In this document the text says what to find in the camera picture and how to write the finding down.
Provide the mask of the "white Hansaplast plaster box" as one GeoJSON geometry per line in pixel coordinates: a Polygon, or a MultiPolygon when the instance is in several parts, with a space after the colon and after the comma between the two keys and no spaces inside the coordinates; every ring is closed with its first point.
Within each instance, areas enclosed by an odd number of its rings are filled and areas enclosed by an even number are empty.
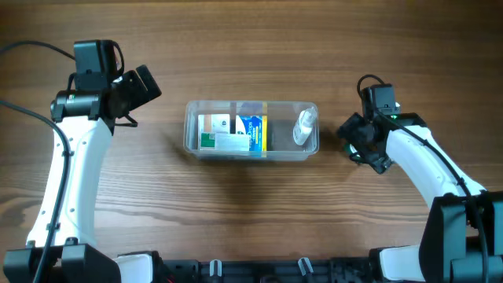
{"type": "Polygon", "coordinates": [[[230,133],[229,114],[198,115],[198,133],[230,133]]]}

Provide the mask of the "small clear plastic bottle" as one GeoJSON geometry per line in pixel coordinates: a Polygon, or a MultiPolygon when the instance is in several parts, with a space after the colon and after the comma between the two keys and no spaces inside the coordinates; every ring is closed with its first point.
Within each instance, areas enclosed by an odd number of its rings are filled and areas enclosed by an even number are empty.
{"type": "Polygon", "coordinates": [[[299,114],[292,132],[293,140],[297,145],[303,145],[309,138],[317,117],[318,112],[315,107],[307,108],[299,114]]]}

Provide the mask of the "white green medicine box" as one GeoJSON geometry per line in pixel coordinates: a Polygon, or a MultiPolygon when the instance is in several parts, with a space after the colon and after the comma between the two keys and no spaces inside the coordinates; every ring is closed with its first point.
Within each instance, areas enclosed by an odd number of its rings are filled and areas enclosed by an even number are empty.
{"type": "Polygon", "coordinates": [[[202,133],[199,150],[215,150],[223,152],[249,150],[250,137],[246,134],[202,133]]]}

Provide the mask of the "clear plastic container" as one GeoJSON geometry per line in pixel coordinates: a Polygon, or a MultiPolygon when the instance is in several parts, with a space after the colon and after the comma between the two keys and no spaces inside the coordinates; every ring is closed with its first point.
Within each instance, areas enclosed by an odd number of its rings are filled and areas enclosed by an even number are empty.
{"type": "Polygon", "coordinates": [[[191,101],[183,143],[201,160],[302,161],[319,150],[318,107],[308,101],[191,101]]]}

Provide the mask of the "blue yellow cough drops bag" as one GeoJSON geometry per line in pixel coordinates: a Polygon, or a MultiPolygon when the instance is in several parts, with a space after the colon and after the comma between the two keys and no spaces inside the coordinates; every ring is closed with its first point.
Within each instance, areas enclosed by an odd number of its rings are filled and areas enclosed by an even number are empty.
{"type": "Polygon", "coordinates": [[[267,150],[267,130],[267,116],[236,115],[235,133],[246,134],[250,137],[250,151],[265,152],[267,150]]]}

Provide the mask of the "green round-label box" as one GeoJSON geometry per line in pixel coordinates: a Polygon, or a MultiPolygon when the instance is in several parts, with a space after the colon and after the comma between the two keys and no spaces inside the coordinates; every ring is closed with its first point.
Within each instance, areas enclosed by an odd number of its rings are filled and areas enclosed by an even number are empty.
{"type": "Polygon", "coordinates": [[[351,144],[349,144],[349,143],[345,144],[343,148],[344,148],[344,151],[345,151],[348,155],[350,155],[350,154],[352,154],[352,153],[354,152],[354,150],[352,149],[352,145],[351,145],[351,144]]]}

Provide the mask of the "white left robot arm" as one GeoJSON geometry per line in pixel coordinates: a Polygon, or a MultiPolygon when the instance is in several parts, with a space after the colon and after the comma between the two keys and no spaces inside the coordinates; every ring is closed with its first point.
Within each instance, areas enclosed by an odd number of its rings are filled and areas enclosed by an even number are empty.
{"type": "Polygon", "coordinates": [[[22,249],[6,253],[11,282],[169,282],[157,252],[110,258],[97,249],[94,211],[101,165],[117,127],[136,127],[136,108],[160,96],[145,66],[126,71],[112,40],[79,41],[75,71],[44,121],[54,147],[46,190],[22,249]]]}

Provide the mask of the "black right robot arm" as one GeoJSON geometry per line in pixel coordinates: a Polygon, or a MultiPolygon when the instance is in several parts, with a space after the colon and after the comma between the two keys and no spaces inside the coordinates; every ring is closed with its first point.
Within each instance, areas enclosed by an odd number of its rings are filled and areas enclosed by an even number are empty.
{"type": "Polygon", "coordinates": [[[416,186],[429,214],[419,244],[374,248],[378,281],[500,282],[502,194],[467,176],[416,113],[402,113],[394,87],[357,89],[362,113],[337,131],[350,159],[383,174],[397,164],[416,186]]]}

